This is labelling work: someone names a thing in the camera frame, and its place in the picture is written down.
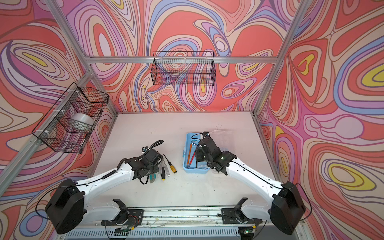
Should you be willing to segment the orange handled hex key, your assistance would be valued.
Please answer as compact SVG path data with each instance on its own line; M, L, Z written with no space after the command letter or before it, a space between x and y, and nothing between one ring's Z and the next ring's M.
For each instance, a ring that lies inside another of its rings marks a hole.
M188 152L188 157L187 157L187 168L189 168L190 165L190 157L191 157L191 152L192 152L192 146L193 144L190 144L189 152Z

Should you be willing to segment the teal utility knife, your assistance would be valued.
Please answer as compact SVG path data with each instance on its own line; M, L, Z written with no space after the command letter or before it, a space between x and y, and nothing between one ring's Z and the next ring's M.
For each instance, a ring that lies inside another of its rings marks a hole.
M149 181L150 181L150 184L153 184L156 180L156 174L151 174L149 176Z

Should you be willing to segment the clear handled tester screwdriver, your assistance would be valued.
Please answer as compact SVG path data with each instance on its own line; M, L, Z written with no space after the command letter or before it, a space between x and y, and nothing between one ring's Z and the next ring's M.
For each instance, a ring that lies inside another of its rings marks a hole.
M168 177L170 177L169 169L168 169L167 164L165 162L163 163L163 165L164 165L164 168L165 168L166 177L168 178Z

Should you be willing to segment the orange handled screwdriver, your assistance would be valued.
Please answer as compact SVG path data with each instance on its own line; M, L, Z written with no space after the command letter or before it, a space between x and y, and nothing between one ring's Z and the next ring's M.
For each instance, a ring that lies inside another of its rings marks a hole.
M177 173L177 170L176 170L176 168L174 167L174 165L168 160L168 158L167 158L166 155L164 155L164 157L165 157L165 159L166 159L168 165L170 166L171 171L172 171L174 174L176 174L176 173Z

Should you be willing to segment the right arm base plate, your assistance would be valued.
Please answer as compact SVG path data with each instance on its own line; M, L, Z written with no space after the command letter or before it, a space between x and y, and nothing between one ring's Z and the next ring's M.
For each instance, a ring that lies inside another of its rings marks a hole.
M258 226L263 222L261 219L249 219L241 210L235 208L222 208L221 213L218 213L217 216L222 219L225 225L253 224Z

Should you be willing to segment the black yellow screwdriver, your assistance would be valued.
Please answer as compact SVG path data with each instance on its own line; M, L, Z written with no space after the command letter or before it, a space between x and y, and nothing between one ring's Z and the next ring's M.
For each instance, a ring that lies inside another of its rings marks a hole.
M166 179L165 161L164 160L162 160L161 167L162 167L161 178L162 178L162 181L164 181Z

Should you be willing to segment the blue plastic tool box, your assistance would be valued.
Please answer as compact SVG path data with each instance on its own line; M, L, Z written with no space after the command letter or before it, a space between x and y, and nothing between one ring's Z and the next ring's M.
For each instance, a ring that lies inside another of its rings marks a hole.
M188 174L206 174L209 167L204 160L198 160L197 148L202 134L187 133L183 152L183 169Z

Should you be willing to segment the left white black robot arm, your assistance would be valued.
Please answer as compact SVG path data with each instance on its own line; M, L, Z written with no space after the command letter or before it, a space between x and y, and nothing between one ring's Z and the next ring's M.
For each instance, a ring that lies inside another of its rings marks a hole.
M113 199L101 205L92 205L99 195L121 184L138 180L160 171L163 155L149 149L139 157L122 159L116 168L95 177L75 182L65 180L55 190L45 207L48 219L57 234L63 235L81 223L104 221L124 225L130 218L128 207L120 200Z

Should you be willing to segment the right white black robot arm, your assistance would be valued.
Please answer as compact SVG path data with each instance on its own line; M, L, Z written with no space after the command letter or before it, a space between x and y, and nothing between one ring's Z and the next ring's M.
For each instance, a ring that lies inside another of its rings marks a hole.
M271 222L286 235L292 235L302 220L306 207L297 185L292 182L281 183L268 178L247 166L235 154L221 151L209 132L201 133L196 157L206 162L207 167L230 176L254 190L265 200L259 206L243 197L233 208L222 209L224 224L250 224L255 226L262 221Z

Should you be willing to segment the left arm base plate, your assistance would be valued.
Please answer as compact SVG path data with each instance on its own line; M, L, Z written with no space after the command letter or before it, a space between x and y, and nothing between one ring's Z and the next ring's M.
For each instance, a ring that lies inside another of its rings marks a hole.
M102 220L102 226L128 226L137 227L142 224L143 209L128 209L120 212L113 220Z

